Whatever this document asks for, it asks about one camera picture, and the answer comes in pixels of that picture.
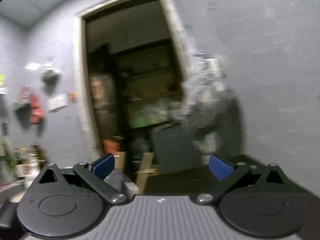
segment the white door frame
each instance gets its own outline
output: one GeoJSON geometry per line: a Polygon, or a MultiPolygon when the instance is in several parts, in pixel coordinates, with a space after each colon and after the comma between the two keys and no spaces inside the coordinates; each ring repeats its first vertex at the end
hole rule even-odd
{"type": "MultiPolygon", "coordinates": [[[[108,0],[80,12],[74,19],[73,55],[76,91],[78,94],[78,111],[89,148],[88,160],[94,161],[101,157],[102,146],[94,117],[89,77],[87,71],[87,55],[85,46],[85,19],[97,12],[129,0],[108,0]]],[[[188,59],[187,35],[172,0],[159,0],[164,12],[173,45],[178,57],[183,79],[188,77],[190,61],[188,59]]]]}

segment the red object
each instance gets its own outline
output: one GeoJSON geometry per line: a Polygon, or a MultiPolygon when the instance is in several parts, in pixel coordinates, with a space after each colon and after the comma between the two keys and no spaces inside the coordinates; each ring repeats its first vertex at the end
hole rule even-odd
{"type": "Polygon", "coordinates": [[[37,95],[30,95],[30,106],[32,108],[30,122],[32,124],[39,124],[44,119],[44,111],[40,107],[39,98],[37,95]]]}

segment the circular cover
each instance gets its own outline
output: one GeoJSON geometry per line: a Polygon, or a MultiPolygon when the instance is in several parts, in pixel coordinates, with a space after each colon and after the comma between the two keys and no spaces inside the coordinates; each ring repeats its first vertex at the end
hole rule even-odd
{"type": "Polygon", "coordinates": [[[76,235],[94,225],[102,216],[103,202],[90,190],[80,187],[61,190],[54,185],[49,190],[25,194],[17,209],[20,223],[38,236],[76,235]]]}
{"type": "Polygon", "coordinates": [[[231,226],[263,238],[290,235],[305,220],[305,207],[300,198],[277,184],[266,185],[263,192],[255,186],[233,190],[223,197],[219,208],[231,226]]]}

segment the silver bolt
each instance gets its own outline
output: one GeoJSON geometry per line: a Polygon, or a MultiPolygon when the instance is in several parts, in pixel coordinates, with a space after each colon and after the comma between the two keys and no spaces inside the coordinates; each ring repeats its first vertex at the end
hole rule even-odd
{"type": "Polygon", "coordinates": [[[127,200],[127,196],[124,194],[114,194],[110,197],[110,200],[113,203],[119,204],[119,203],[125,202],[127,200]]]}
{"type": "Polygon", "coordinates": [[[213,197],[210,194],[200,194],[198,196],[198,200],[202,203],[206,203],[206,202],[210,202],[211,200],[213,200],[213,197]]]}

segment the blue gripper pad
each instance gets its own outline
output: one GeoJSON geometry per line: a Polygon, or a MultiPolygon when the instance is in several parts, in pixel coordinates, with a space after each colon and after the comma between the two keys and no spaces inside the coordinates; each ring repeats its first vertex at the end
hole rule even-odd
{"type": "Polygon", "coordinates": [[[107,158],[103,158],[100,162],[94,164],[91,172],[99,179],[104,180],[115,168],[115,157],[110,154],[107,158]]]}
{"type": "Polygon", "coordinates": [[[214,155],[209,158],[209,170],[215,175],[218,180],[223,180],[225,177],[233,173],[233,168],[214,155]]]}

